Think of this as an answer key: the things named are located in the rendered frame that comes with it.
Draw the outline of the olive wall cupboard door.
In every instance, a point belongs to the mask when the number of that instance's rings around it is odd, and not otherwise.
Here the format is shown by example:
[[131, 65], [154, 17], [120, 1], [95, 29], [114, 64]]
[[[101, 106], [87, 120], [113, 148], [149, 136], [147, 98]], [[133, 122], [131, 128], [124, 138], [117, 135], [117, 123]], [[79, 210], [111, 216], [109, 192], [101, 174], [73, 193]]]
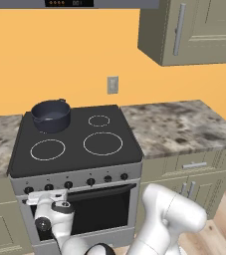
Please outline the olive wall cupboard door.
[[[181, 3], [186, 10], [178, 56], [174, 56]], [[220, 63], [226, 63], [226, 0], [171, 0], [162, 65]]]

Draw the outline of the olive drawer front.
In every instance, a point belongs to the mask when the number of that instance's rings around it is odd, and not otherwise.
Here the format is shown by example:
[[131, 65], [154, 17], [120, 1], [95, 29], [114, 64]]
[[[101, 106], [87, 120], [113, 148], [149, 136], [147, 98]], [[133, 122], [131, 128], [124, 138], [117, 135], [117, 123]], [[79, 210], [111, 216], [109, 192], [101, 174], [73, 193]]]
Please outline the olive drawer front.
[[[214, 167], [215, 163], [215, 151], [204, 151], [204, 152], [197, 152], [191, 154], [182, 154], [178, 157], [176, 170], [187, 170], [187, 169], [199, 169], [204, 167]], [[195, 168], [187, 168], [182, 169], [183, 164], [189, 164], [191, 162], [199, 163], [199, 162], [207, 162], [206, 166], [203, 167], [195, 167]]]

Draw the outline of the grey wall outlet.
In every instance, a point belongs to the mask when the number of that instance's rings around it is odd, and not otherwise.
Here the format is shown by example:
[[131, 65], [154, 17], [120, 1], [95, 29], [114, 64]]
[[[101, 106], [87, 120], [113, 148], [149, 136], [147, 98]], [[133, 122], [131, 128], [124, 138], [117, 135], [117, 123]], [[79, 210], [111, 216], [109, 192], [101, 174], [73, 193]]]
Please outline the grey wall outlet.
[[108, 93], [118, 93], [118, 76], [108, 77]]

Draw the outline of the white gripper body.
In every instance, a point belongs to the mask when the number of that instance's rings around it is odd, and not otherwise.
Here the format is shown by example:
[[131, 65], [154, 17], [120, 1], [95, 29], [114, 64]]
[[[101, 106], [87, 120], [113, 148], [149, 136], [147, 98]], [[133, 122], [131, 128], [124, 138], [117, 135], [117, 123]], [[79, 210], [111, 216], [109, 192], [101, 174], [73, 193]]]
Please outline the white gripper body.
[[67, 199], [68, 191], [66, 189], [34, 191], [28, 195], [26, 203], [28, 205], [37, 205], [42, 199], [51, 199], [61, 201]]

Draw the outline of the dark blue pot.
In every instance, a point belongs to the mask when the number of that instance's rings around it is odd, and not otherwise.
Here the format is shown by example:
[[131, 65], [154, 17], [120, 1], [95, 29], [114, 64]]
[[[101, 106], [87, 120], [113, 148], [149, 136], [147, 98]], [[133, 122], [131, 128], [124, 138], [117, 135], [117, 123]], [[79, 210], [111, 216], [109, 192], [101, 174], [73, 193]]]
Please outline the dark blue pot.
[[69, 126], [71, 107], [65, 99], [43, 101], [32, 107], [31, 116], [38, 131], [56, 133]]

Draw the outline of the olive base cupboard door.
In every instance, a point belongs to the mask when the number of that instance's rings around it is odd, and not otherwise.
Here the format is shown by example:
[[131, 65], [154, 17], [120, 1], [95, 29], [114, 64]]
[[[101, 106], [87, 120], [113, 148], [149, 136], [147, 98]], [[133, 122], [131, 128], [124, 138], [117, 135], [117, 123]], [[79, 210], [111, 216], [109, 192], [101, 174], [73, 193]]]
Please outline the olive base cupboard door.
[[205, 209], [207, 219], [213, 219], [226, 190], [226, 170], [190, 175], [187, 181], [186, 196], [191, 181], [196, 182], [191, 200]]
[[0, 178], [0, 255], [25, 255], [32, 252], [10, 180]]
[[189, 200], [179, 194], [184, 182], [187, 183], [186, 177], [178, 177], [140, 185], [135, 233], [142, 227], [150, 230], [159, 220], [167, 221], [169, 229], [175, 227], [178, 233], [188, 229]]

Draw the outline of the black hob silver stove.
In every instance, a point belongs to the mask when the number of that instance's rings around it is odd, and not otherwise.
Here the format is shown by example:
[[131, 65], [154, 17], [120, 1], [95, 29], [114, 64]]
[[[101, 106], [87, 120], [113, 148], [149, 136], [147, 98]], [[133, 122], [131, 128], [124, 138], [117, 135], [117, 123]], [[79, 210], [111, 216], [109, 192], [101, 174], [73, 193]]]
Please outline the black hob silver stove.
[[71, 110], [70, 125], [61, 132], [42, 133], [33, 123], [30, 113], [25, 113], [19, 127], [7, 174], [23, 214], [35, 255], [61, 255], [50, 229], [42, 231], [35, 226], [34, 205], [28, 205], [28, 186], [34, 191], [45, 190], [46, 184], [54, 189], [127, 180], [140, 183], [142, 151], [134, 138], [121, 109], [116, 106], [75, 108]]

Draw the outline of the black glass oven door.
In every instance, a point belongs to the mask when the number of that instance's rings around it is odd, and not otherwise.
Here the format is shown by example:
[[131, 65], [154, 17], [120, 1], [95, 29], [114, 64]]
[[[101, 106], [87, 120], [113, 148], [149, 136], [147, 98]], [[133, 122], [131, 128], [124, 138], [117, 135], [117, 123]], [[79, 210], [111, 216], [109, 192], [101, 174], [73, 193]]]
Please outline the black glass oven door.
[[93, 186], [72, 187], [71, 192], [93, 190], [135, 183], [128, 192], [70, 202], [76, 209], [72, 234], [89, 243], [105, 241], [112, 246], [128, 244], [133, 239], [139, 180], [121, 180]]

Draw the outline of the grey range hood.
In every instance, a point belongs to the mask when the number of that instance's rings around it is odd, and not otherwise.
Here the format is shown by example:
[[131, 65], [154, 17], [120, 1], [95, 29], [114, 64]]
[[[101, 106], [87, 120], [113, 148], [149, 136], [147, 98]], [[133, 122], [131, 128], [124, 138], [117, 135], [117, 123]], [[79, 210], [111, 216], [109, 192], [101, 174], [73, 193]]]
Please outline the grey range hood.
[[0, 9], [157, 9], [159, 0], [0, 0]]

